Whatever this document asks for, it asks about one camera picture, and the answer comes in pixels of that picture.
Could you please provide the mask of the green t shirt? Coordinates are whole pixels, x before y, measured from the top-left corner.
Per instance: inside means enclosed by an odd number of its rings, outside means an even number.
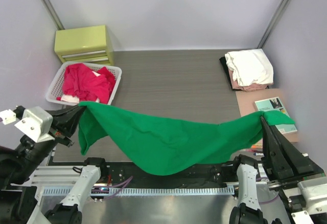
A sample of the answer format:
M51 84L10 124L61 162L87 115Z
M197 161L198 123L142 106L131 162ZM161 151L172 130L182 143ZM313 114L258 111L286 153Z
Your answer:
M268 125L293 125L280 111L257 111L221 124L156 117L115 106L81 102L78 138L85 155L98 140L110 137L140 169L168 176L195 164L219 164L263 137L261 116Z

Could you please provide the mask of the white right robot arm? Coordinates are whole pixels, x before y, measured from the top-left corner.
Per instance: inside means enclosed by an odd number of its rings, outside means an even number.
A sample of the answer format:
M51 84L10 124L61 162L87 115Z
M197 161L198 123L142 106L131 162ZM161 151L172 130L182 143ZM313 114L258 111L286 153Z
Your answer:
M326 173L301 153L276 126L261 117L263 128L262 167L269 190L278 193L290 223L326 223ZM230 223L267 223L257 193L257 160L246 155L235 157L231 177L239 182L238 204Z

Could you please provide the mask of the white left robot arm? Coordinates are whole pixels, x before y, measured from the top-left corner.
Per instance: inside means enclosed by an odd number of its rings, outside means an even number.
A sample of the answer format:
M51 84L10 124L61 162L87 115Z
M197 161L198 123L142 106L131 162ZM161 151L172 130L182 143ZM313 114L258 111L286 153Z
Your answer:
M23 134L17 148L1 147L1 223L81 223L94 185L108 179L105 160L88 158L82 167L42 163L58 144L73 144L85 110L18 106L1 112L1 122Z

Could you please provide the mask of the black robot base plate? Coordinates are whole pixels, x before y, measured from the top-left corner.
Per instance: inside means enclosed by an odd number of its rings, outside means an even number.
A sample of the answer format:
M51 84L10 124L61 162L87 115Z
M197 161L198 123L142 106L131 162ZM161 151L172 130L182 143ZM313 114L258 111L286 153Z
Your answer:
M168 176L149 174L131 162L109 162L108 174L97 186L116 186L131 178L128 188L140 189L201 189L237 185L238 177L231 161L223 164L195 164Z

